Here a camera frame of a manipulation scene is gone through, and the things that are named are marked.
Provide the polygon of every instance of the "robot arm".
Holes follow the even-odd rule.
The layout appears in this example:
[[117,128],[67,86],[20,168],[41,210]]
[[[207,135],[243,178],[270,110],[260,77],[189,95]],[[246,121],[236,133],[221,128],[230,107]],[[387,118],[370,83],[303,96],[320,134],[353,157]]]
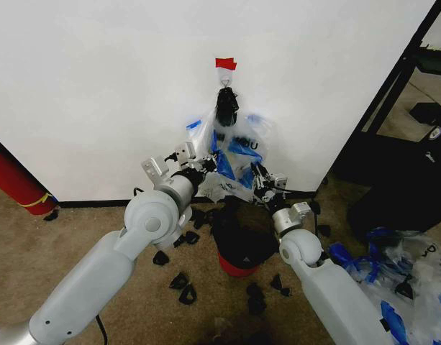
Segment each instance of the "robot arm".
[[260,163],[252,169],[255,196],[273,218],[281,257],[299,277],[306,299],[334,342],[392,344],[391,334],[381,323],[381,314],[351,276],[331,259],[316,266],[322,254],[321,242],[313,233],[302,229],[310,207],[306,203],[286,204],[284,176],[269,174]]
[[0,345],[61,345],[77,336],[130,278],[135,259],[146,246],[162,249],[177,240],[191,217],[191,197],[215,161],[208,157],[188,164],[194,158],[190,143],[176,153],[182,170],[170,177],[162,157],[142,163],[155,190],[129,202],[124,228],[102,237],[31,319],[0,329]]

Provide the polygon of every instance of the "black trash bag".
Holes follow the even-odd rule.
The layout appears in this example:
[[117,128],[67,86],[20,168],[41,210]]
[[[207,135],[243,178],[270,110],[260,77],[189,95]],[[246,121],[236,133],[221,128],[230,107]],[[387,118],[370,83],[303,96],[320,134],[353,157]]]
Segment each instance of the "black trash bag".
[[[252,212],[254,218],[247,217]],[[254,268],[278,252],[268,212],[236,197],[226,197],[224,208],[214,213],[212,234],[221,256],[240,269]]]

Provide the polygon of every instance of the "blue and white plastic bag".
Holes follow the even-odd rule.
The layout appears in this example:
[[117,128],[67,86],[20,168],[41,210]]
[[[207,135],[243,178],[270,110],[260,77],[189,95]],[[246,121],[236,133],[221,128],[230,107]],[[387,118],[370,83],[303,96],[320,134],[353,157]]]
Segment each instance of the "blue and white plastic bag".
[[217,202],[225,196],[253,199],[250,163],[263,163],[268,154],[272,122],[262,116],[240,116],[233,126],[221,126],[215,111],[189,124],[186,129],[196,156],[217,156],[217,171],[206,176],[199,194]]

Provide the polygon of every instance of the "brown carpet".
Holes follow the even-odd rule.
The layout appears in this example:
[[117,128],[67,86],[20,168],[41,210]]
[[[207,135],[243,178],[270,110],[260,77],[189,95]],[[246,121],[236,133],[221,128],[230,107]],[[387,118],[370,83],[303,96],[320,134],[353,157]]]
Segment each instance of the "brown carpet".
[[[332,227],[330,239],[323,240],[324,248],[341,241],[354,255],[364,252],[347,230],[345,214],[365,191],[334,178],[321,187],[319,222]],[[215,205],[195,207],[206,210]],[[58,219],[46,222],[0,191],[0,326],[29,318],[101,236],[122,227],[123,214],[124,208],[63,209]],[[244,215],[244,222],[254,218],[251,211]],[[193,230],[192,223],[186,229]],[[110,344],[208,344],[215,334],[214,318],[231,323],[230,339],[245,339],[262,330],[274,344],[333,344],[306,301],[299,280],[278,254],[254,275],[236,279],[219,267],[209,227],[196,232],[201,235],[199,242],[169,251],[171,261],[163,267],[152,263],[154,247],[139,256],[134,275],[101,313]],[[441,224],[430,233],[441,240]],[[179,292],[168,288],[180,271],[197,291],[193,305],[180,304]],[[270,287],[276,273],[283,286],[291,288],[291,297]],[[247,310],[245,290],[251,282],[265,294],[267,308],[260,316],[251,316]],[[92,323],[68,344],[102,344],[99,328]]]

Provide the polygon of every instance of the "pile of plastic bags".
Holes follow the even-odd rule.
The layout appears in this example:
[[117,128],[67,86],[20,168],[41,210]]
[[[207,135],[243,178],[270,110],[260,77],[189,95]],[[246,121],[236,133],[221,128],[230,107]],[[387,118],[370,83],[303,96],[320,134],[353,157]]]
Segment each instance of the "pile of plastic bags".
[[417,232],[378,228],[369,254],[353,259],[340,243],[331,257],[356,280],[400,345],[441,345],[441,246]]

